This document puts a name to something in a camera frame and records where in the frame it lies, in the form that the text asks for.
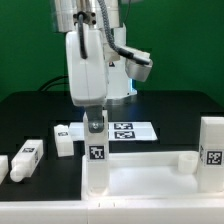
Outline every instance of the green background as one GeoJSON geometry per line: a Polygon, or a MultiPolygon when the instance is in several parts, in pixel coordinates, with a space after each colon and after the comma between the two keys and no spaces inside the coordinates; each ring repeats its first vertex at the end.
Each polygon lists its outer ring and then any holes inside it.
{"type": "MultiPolygon", "coordinates": [[[[0,1],[0,100],[66,73],[64,35],[52,32],[48,0],[0,1]]],[[[130,47],[151,52],[141,90],[197,90],[224,105],[224,1],[132,4],[130,47]]]]}

